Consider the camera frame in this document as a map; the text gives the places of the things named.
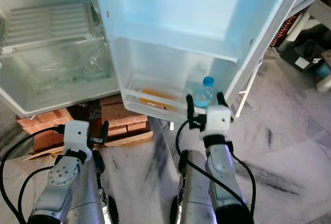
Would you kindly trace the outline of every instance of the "blue bottle cap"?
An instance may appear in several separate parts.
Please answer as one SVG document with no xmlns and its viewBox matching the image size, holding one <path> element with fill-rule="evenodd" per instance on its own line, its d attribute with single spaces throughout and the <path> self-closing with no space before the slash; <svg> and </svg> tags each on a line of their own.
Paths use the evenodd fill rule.
<svg viewBox="0 0 331 224">
<path fill-rule="evenodd" d="M 214 85 L 214 78 L 212 77 L 205 77 L 205 79 L 203 80 L 203 85 L 211 87 Z"/>
</svg>

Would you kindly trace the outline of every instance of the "plastic bottle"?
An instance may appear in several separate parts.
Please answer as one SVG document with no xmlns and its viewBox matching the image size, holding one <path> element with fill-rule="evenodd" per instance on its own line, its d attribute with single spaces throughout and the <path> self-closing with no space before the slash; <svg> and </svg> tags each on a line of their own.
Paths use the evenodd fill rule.
<svg viewBox="0 0 331 224">
<path fill-rule="evenodd" d="M 214 78 L 205 77 L 203 85 L 198 86 L 193 93 L 193 103 L 196 107 L 207 108 L 214 100 Z"/>
</svg>

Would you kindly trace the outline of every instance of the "black cable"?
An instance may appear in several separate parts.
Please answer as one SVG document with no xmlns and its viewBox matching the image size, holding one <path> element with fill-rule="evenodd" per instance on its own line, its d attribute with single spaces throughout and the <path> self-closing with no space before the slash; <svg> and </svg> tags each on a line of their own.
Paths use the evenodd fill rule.
<svg viewBox="0 0 331 224">
<path fill-rule="evenodd" d="M 182 131 L 182 129 L 184 128 L 184 126 L 188 123 L 189 121 L 186 120 L 179 128 L 177 135 L 176 135 L 176 141 L 175 141 L 175 146 L 176 146 L 176 150 L 177 153 L 179 154 L 180 157 L 182 157 L 182 152 L 180 151 L 179 148 L 179 136 L 180 133 Z M 201 169 L 200 167 L 198 167 L 197 165 L 195 165 L 193 162 L 189 161 L 188 159 L 186 159 L 186 163 L 188 165 L 190 165 L 192 168 L 196 169 L 198 172 L 200 172 L 201 174 L 203 174 L 204 176 L 208 177 L 210 180 L 212 180 L 214 183 L 218 184 L 220 187 L 222 187 L 223 189 L 225 189 L 229 194 L 231 194 L 246 210 L 247 212 L 249 212 L 248 206 L 244 203 L 244 201 L 242 200 L 242 198 L 240 196 L 238 196 L 237 193 L 235 193 L 232 189 L 230 189 L 228 186 L 226 186 L 224 183 L 222 183 L 220 180 L 217 180 L 215 177 L 213 177 L 212 175 L 210 175 L 209 173 L 205 172 L 203 169 Z"/>
<path fill-rule="evenodd" d="M 231 153 L 231 155 L 232 155 L 232 157 L 234 157 L 235 160 L 237 160 L 247 170 L 249 177 L 252 181 L 252 201 L 251 201 L 250 213 L 253 216 L 254 209 L 255 209 L 255 198 L 257 195 L 257 187 L 256 187 L 256 183 L 255 183 L 255 178 L 254 178 L 251 170 L 248 168 L 248 166 L 244 162 L 242 162 L 240 159 L 238 159 L 236 156 L 234 156 L 233 152 Z"/>
<path fill-rule="evenodd" d="M 21 144 L 23 144 L 25 141 L 31 139 L 33 136 L 48 131 L 48 130 L 57 130 L 57 127 L 49 127 L 43 130 L 40 130 L 38 132 L 35 132 L 27 137 L 25 137 L 24 139 L 22 139 L 21 141 L 19 141 L 16 145 L 14 145 L 12 148 L 10 148 L 8 150 L 8 152 L 6 152 L 6 154 L 4 155 L 1 165 L 0 165 L 0 191 L 1 191 L 1 195 L 4 198 L 4 201 L 6 202 L 6 204 L 8 205 L 8 207 L 10 208 L 10 210 L 14 213 L 14 215 L 16 216 L 17 220 L 19 221 L 20 224 L 25 224 L 25 220 L 23 218 L 23 216 L 17 211 L 17 209 L 15 208 L 15 206 L 11 203 L 11 201 L 9 200 L 6 191 L 5 191 L 5 187 L 4 187 L 4 166 L 5 166 L 5 161 L 7 160 L 8 156 L 11 154 L 11 152 L 13 150 L 15 150 L 15 148 L 17 148 L 18 146 L 20 146 Z"/>
<path fill-rule="evenodd" d="M 19 200 L 18 200 L 18 203 L 17 203 L 17 206 L 18 206 L 18 212 L 22 215 L 22 217 L 24 218 L 23 216 L 23 211 L 22 211 L 22 199 L 23 199 L 23 194 L 24 194 L 24 190 L 25 190 L 25 187 L 28 183 L 28 181 L 31 179 L 31 177 L 33 177 L 35 174 L 37 174 L 38 172 L 41 172 L 41 171 L 45 171 L 45 170 L 49 170 L 53 168 L 53 166 L 48 166 L 48 167 L 44 167 L 44 168 L 40 168 L 34 172 L 32 172 L 24 181 L 23 185 L 22 185 L 22 188 L 20 190 L 20 194 L 19 194 Z"/>
<path fill-rule="evenodd" d="M 180 151 L 180 148 L 179 148 L 179 135 L 182 131 L 182 129 L 185 127 L 185 125 L 189 122 L 189 120 L 186 120 L 184 121 L 184 123 L 180 126 L 180 128 L 178 129 L 178 132 L 176 134 L 176 142 L 175 142 L 175 146 L 176 146 L 176 150 L 177 150 L 177 153 L 178 155 L 181 157 L 182 156 L 182 152 Z"/>
</svg>

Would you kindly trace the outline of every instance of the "black wheel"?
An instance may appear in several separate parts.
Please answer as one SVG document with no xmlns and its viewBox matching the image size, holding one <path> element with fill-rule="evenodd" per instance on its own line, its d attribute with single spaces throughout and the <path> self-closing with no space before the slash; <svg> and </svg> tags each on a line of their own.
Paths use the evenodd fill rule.
<svg viewBox="0 0 331 224">
<path fill-rule="evenodd" d="M 119 224 L 116 202 L 111 196 L 108 196 L 108 209 L 110 218 L 112 219 L 112 224 Z"/>
<path fill-rule="evenodd" d="M 177 211 L 178 211 L 178 198 L 177 196 L 175 196 L 171 203 L 170 224 L 176 224 Z"/>
</svg>

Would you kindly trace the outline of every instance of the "refrigerator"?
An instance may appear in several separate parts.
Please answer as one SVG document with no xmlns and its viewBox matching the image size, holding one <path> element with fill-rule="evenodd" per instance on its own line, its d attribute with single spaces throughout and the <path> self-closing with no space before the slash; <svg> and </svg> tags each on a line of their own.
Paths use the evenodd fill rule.
<svg viewBox="0 0 331 224">
<path fill-rule="evenodd" d="M 312 1 L 0 0 L 1 100 L 30 117 L 120 92 L 128 110 L 182 122 L 205 76 L 231 104 Z"/>
</svg>

